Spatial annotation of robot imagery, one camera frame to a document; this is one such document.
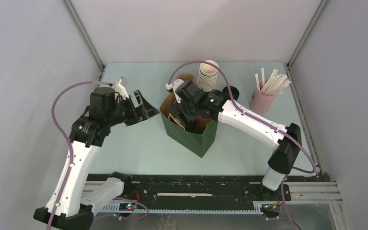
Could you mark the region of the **green paper bag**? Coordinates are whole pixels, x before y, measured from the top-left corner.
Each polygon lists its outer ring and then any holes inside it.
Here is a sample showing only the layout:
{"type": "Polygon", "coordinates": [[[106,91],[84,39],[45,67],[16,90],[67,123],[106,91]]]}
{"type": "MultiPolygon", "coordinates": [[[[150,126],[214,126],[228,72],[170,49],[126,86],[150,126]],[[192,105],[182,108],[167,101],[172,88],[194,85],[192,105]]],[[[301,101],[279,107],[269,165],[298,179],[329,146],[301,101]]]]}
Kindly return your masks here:
{"type": "Polygon", "coordinates": [[[214,111],[215,118],[198,118],[193,132],[183,130],[168,119],[167,106],[175,101],[173,92],[167,96],[160,106],[161,116],[167,135],[200,158],[205,155],[215,141],[218,127],[218,115],[223,111],[223,105],[227,101],[219,90],[212,90],[207,93],[206,104],[214,111]]]}

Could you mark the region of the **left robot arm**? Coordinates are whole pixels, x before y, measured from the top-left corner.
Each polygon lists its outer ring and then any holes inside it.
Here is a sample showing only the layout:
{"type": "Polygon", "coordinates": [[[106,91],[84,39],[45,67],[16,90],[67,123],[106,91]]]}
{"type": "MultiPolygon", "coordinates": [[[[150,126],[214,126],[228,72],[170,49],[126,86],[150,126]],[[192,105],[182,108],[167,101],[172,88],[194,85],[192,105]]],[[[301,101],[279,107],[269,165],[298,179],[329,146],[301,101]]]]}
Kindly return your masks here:
{"type": "Polygon", "coordinates": [[[139,90],[134,91],[137,107],[123,90],[122,86],[94,89],[90,104],[72,124],[70,134],[65,136],[69,151],[58,184],[47,204],[37,208],[33,215],[48,228],[87,230],[111,200],[116,197],[124,200],[132,195],[130,184],[110,176],[100,187],[82,196],[89,169],[111,133],[111,127],[121,123],[132,126],[160,113],[139,90]]]}

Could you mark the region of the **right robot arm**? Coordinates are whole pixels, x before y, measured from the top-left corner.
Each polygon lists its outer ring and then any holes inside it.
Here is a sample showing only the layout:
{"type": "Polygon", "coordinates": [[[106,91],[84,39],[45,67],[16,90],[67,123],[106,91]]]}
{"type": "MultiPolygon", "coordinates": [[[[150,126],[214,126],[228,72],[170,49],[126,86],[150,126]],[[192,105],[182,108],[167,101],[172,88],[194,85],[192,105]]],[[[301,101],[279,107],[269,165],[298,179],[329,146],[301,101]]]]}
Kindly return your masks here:
{"type": "Polygon", "coordinates": [[[265,144],[272,155],[268,169],[260,186],[260,196],[265,200],[274,199],[279,186],[290,173],[299,154],[299,148],[291,139],[301,143],[300,128],[274,123],[229,99],[228,93],[219,90],[206,92],[188,80],[175,80],[166,84],[166,90],[173,93],[175,101],[167,107],[168,119],[181,129],[196,131],[196,120],[211,119],[235,127],[265,144]]]}

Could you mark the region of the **brown pulp cup carrier stack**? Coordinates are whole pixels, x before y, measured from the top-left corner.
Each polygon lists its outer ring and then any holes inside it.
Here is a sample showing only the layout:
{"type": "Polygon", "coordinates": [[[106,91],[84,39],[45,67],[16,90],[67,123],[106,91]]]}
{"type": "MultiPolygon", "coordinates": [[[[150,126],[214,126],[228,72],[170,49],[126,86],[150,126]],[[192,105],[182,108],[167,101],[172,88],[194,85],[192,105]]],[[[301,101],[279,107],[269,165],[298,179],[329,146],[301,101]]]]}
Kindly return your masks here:
{"type": "Polygon", "coordinates": [[[191,73],[183,73],[177,76],[177,79],[183,80],[183,81],[191,81],[194,84],[197,84],[195,75],[191,73]]]}

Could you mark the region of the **stack of black lids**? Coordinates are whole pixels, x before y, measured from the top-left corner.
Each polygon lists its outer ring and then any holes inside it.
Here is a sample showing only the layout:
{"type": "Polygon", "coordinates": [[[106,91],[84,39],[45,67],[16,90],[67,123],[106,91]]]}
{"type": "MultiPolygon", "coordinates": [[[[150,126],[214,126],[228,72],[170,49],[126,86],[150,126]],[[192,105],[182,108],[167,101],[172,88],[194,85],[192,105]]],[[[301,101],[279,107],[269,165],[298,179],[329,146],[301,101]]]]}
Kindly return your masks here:
{"type": "Polygon", "coordinates": [[[230,100],[230,92],[229,92],[229,89],[230,89],[230,91],[231,91],[231,95],[232,95],[233,99],[234,99],[235,101],[237,101],[237,100],[238,100],[238,98],[239,98],[239,96],[240,96],[240,92],[239,92],[239,90],[238,90],[236,87],[234,87],[234,86],[230,86],[230,87],[225,86],[225,87],[222,89],[222,94],[223,94],[224,98],[225,98],[226,100],[230,100]]]}

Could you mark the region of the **pink straw holder cup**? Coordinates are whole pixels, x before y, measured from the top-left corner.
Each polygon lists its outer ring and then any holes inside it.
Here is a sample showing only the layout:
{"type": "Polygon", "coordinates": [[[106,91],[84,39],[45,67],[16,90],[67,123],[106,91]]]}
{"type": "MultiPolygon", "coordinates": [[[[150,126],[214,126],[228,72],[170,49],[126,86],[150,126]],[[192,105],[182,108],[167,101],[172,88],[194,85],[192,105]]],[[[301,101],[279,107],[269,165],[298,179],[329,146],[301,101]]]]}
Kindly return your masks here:
{"type": "Polygon", "coordinates": [[[272,106],[276,95],[265,95],[258,91],[256,88],[253,91],[252,98],[249,102],[251,111],[259,115],[267,113],[272,106]]]}

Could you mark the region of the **white wrapped straws bundle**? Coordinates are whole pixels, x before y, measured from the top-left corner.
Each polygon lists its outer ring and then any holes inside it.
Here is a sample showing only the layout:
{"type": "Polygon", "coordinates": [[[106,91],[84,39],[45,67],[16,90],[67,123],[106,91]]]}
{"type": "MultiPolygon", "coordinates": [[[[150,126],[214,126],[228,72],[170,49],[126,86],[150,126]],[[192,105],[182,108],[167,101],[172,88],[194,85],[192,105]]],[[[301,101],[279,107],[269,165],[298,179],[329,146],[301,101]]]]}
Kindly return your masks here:
{"type": "Polygon", "coordinates": [[[279,74],[278,69],[273,69],[270,77],[265,78],[265,69],[261,68],[261,74],[255,74],[257,91],[266,96],[282,94],[283,90],[291,84],[286,74],[279,74]]]}

